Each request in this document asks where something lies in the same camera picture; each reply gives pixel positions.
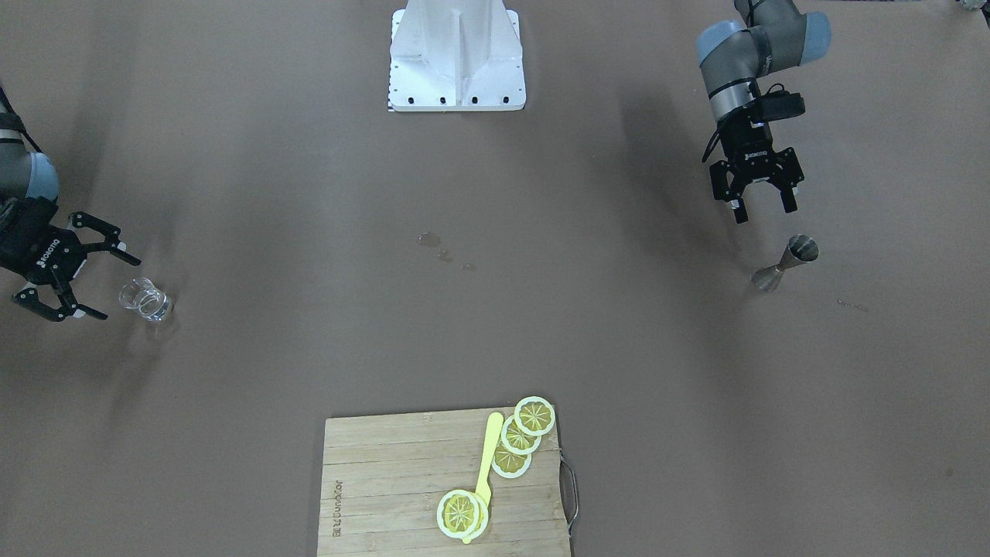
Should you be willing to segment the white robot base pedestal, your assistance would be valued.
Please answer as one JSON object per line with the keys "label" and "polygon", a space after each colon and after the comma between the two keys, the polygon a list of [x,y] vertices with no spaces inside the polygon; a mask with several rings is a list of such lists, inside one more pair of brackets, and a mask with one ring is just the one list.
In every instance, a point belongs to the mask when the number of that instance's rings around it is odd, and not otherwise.
{"label": "white robot base pedestal", "polygon": [[391,16],[387,107],[519,111],[527,103],[520,18],[502,1],[410,1]]}

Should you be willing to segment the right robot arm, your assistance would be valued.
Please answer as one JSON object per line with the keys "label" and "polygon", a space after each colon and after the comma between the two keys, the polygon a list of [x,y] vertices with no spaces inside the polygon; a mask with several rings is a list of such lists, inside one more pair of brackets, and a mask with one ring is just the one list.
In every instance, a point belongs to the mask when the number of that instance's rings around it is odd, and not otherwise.
{"label": "right robot arm", "polygon": [[12,300],[50,322],[85,315],[106,320],[108,315],[77,300],[71,282],[96,251],[133,267],[141,261],[126,251],[119,227],[89,213],[73,212],[67,226],[53,225],[57,171],[5,93],[1,102],[1,265],[26,282]]}

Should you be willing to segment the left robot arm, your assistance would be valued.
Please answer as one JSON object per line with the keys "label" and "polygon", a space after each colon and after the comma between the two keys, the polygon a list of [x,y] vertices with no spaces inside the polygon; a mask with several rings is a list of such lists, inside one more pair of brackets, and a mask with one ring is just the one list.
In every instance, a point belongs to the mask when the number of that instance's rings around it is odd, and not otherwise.
{"label": "left robot arm", "polygon": [[736,1],[742,22],[711,25],[695,42],[698,64],[713,109],[715,131],[702,156],[716,145],[725,158],[708,168],[713,197],[747,222],[743,194],[750,183],[777,188],[785,212],[797,210],[794,190],[805,179],[794,149],[774,151],[770,122],[802,115],[805,101],[784,88],[761,92],[758,79],[826,56],[831,22],[823,12],[802,13],[792,1]]}

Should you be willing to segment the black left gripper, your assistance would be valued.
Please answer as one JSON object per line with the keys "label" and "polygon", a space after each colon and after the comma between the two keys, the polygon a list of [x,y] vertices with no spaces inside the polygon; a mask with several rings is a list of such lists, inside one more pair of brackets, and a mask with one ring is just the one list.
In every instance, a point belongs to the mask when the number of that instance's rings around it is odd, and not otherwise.
{"label": "black left gripper", "polygon": [[736,224],[749,222],[743,194],[754,181],[776,187],[784,212],[796,212],[795,188],[804,180],[804,172],[794,149],[775,152],[770,125],[753,123],[747,112],[729,114],[717,131],[725,161],[710,166],[713,197],[728,202]]}

